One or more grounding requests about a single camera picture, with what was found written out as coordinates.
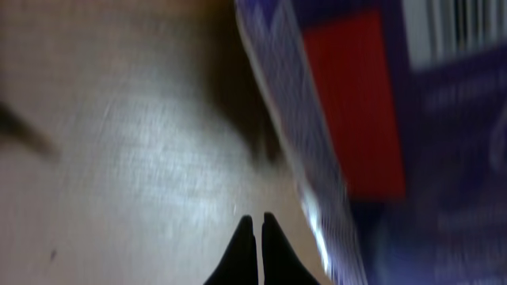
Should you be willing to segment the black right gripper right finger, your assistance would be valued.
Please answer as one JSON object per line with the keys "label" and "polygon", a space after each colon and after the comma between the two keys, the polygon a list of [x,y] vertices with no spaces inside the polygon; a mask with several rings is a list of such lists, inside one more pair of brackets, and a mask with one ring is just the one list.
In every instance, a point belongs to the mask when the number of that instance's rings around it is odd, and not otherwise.
{"label": "black right gripper right finger", "polygon": [[264,285],[319,285],[295,254],[273,213],[264,213],[261,234]]}

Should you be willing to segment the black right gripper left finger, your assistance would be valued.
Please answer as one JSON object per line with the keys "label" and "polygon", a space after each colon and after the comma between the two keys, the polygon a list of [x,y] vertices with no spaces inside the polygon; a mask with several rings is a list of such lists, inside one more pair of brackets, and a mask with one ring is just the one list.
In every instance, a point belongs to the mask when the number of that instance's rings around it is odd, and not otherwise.
{"label": "black right gripper left finger", "polygon": [[220,262],[204,285],[258,285],[253,220],[241,217]]}

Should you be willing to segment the red purple snack packet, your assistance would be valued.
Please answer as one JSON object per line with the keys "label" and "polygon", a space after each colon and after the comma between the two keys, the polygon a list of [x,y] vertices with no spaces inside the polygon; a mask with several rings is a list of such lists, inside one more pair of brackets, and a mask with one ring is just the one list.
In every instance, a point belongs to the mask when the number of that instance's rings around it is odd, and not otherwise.
{"label": "red purple snack packet", "polygon": [[239,0],[336,284],[506,282],[504,0]]}

